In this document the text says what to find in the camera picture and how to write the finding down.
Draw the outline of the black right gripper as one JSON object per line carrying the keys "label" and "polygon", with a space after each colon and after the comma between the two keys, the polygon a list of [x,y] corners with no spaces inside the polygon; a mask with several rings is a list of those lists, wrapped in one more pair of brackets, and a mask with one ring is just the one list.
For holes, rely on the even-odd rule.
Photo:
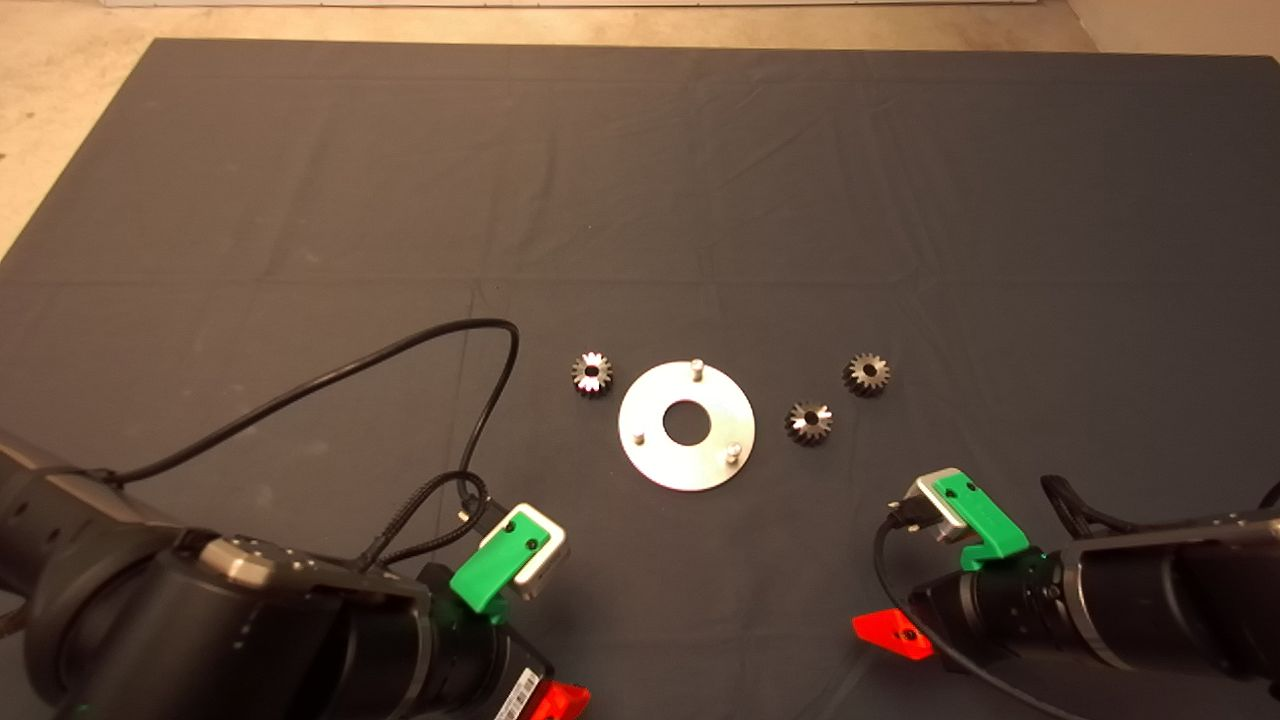
{"label": "black right gripper", "polygon": [[[1033,547],[975,571],[955,571],[908,594],[933,639],[987,667],[1012,659],[1076,655],[1076,630],[1062,600],[1059,552]],[[852,618],[858,639],[911,661],[934,655],[931,639],[900,609]]]}

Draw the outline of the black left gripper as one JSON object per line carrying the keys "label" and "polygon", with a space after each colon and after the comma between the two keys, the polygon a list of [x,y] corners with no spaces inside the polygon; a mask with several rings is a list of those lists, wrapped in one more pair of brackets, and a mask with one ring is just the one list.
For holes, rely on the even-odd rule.
{"label": "black left gripper", "polygon": [[425,719],[580,719],[593,698],[582,685],[550,682],[554,666],[508,624],[471,610],[451,588],[452,570],[425,566],[422,615]]}

